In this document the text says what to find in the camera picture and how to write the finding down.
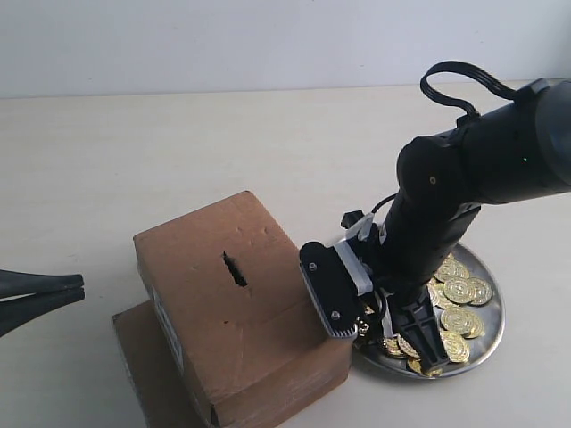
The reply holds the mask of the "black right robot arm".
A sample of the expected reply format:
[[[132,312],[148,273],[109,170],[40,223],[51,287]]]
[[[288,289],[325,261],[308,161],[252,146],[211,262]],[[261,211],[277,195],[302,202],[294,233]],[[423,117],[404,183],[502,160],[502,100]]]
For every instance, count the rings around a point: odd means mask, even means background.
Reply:
[[[355,337],[359,300],[376,292],[386,293],[397,333],[410,341],[431,337],[427,282],[482,206],[569,191],[569,82],[535,80],[497,110],[414,138],[399,154],[397,179],[383,222],[350,211],[341,240],[301,248],[311,299],[333,338]]]

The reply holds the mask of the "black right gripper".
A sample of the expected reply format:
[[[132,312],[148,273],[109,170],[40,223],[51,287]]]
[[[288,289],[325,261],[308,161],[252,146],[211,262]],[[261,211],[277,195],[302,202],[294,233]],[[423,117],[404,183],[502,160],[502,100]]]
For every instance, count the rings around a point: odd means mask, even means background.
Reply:
[[[420,358],[423,371],[449,363],[426,283],[459,242],[481,209],[469,190],[400,190],[388,199],[382,224],[373,220],[368,238],[326,246],[305,243],[301,270],[327,334],[355,338],[359,300],[388,292],[393,330]]]

